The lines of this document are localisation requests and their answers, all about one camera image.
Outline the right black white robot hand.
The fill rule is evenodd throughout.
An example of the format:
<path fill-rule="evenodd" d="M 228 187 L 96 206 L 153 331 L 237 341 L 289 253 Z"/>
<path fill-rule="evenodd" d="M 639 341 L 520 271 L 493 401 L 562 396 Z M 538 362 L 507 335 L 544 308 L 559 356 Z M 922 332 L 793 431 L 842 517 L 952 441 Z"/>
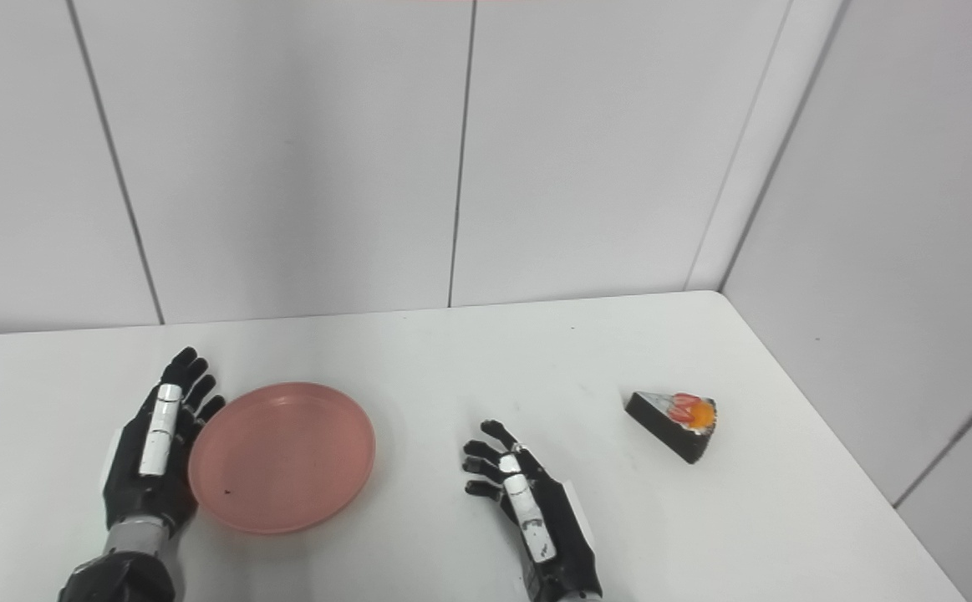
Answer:
<path fill-rule="evenodd" d="M 516 527 L 522 582 L 532 601 L 603 601 L 596 556 L 567 489 L 497 420 L 481 423 L 486 441 L 463 446 L 464 492 L 491 500 Z"/>

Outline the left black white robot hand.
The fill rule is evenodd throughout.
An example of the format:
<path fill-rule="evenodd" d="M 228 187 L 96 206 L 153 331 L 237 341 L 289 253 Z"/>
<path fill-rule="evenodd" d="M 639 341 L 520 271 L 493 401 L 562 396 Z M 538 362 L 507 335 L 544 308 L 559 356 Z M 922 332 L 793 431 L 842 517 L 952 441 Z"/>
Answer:
<path fill-rule="evenodd" d="M 207 359 L 191 346 L 162 370 L 115 448 L 101 491 L 107 528 L 151 517 L 175 536 L 194 517 L 189 457 L 203 427 L 226 407 L 215 386 Z"/>

